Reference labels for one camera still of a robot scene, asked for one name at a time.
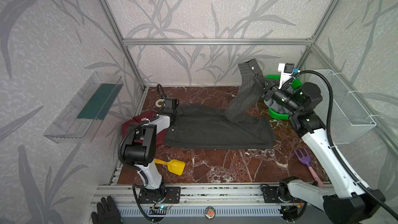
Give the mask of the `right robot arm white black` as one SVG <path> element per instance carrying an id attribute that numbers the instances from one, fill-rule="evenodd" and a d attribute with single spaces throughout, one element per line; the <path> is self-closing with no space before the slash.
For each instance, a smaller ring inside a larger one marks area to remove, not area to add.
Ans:
<path id="1" fill-rule="evenodd" d="M 314 112 L 322 101 L 320 88 L 313 83 L 304 83 L 291 94 L 277 86 L 275 79 L 254 75 L 253 81 L 260 89 L 261 97 L 273 99 L 292 114 L 289 121 L 304 143 L 312 150 L 329 177 L 330 186 L 315 186 L 300 179 L 287 182 L 290 196 L 299 198 L 325 212 L 334 224 L 356 224 L 371 218 L 382 207 L 394 218 L 398 214 L 386 203 L 380 190 L 370 186 L 354 171 L 333 142 L 331 122 L 333 111 L 333 89 L 325 76 L 316 71 L 329 93 L 326 122 Z"/>

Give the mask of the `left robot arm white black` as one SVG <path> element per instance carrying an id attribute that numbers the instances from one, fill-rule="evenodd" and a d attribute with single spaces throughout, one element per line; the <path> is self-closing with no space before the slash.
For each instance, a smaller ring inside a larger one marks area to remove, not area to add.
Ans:
<path id="1" fill-rule="evenodd" d="M 179 100 L 168 97 L 160 84 L 157 85 L 157 92 L 162 100 L 158 113 L 133 125 L 118 148 L 119 161 L 135 169 L 143 181 L 140 186 L 133 185 L 138 205 L 176 204 L 180 201 L 181 188 L 166 186 L 155 162 L 157 135 L 175 124 Z"/>

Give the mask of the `dark grey striped shirt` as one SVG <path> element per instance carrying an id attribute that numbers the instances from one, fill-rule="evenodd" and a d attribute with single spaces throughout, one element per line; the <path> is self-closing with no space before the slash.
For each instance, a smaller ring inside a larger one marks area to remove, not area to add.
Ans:
<path id="1" fill-rule="evenodd" d="M 238 65 L 241 86 L 226 109 L 186 104 L 164 139 L 164 145 L 192 149 L 271 149 L 276 140 L 269 120 L 246 112 L 260 100 L 263 91 L 253 80 L 263 76 L 256 59 Z"/>

